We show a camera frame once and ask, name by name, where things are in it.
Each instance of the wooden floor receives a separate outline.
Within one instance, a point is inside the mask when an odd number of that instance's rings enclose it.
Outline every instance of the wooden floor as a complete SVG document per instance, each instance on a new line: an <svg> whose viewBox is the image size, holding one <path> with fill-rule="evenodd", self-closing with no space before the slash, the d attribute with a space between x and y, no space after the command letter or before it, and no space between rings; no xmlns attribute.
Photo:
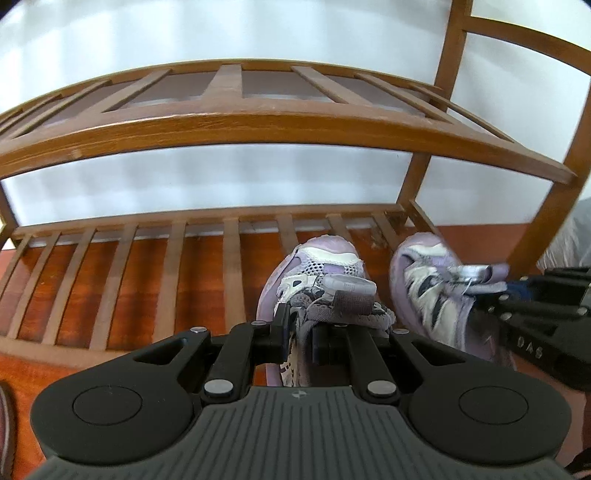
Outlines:
<svg viewBox="0 0 591 480"><path fill-rule="evenodd" d="M462 261L479 263L503 261L525 226L481 225L440 229ZM299 232L298 239L304 242L320 233ZM391 306L388 290L390 251L376 232L367 229L351 231L351 234L371 278L378 285L381 299ZM74 248L75 245L63 245L54 249L24 317L19 338L37 341L42 338L53 298ZM91 244L89 247L66 307L57 338L59 345L88 347L93 319L115 248L114 242ZM131 350L150 343L165 248L166 241L162 239L147 239L132 244L115 307L109 349ZM249 319L254 319L261 290L267 277L283 259L283 253L276 233L241 235L241 248L246 314ZM0 300L1 334L8 330L9 319L40 250L31 248L25 253ZM0 254L0 274L11 255L11 251ZM224 324L222 237L186 238L177 296L176 331L203 325L218 335L225 333ZM19 480L43 461L28 423L31 403L44 387L72 371L1 355L0 361L0 378L7 380L14 390L18 409L14 479ZM260 383L264 379L259 376L257 381ZM580 448L580 426L578 434L574 432L572 437L573 448Z"/></svg>

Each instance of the ribbed grip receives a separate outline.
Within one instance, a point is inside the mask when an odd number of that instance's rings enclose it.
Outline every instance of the ribbed grip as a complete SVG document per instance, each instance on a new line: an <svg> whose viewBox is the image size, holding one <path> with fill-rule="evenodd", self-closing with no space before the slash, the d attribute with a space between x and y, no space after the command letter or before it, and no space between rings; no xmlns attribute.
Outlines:
<svg viewBox="0 0 591 480"><path fill-rule="evenodd" d="M467 465L435 451L396 408L350 387L254 387L205 408L178 443L132 465L49 459L29 480L564 480L550 459L513 468Z"/></svg>

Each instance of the sneaker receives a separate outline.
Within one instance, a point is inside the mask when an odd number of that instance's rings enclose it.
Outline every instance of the sneaker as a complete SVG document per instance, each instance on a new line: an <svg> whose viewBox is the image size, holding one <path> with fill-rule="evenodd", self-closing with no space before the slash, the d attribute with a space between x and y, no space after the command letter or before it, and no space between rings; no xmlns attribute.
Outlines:
<svg viewBox="0 0 591 480"><path fill-rule="evenodd" d="M502 365L513 366L498 346L498 326L472 310L475 295L507 288L506 265L462 265L432 233L406 239L389 270L394 309L409 330Z"/></svg>
<svg viewBox="0 0 591 480"><path fill-rule="evenodd" d="M308 240L281 262L263 288L256 318L272 321L277 306L288 301L298 317L288 360L267 365L267 385L309 385L309 337L318 322L354 323L387 335L394 314L375 301L376 285L365 277L357 250L340 236Z"/></svg>
<svg viewBox="0 0 591 480"><path fill-rule="evenodd" d="M14 405L9 386L0 382L0 478L12 478L15 447Z"/></svg>

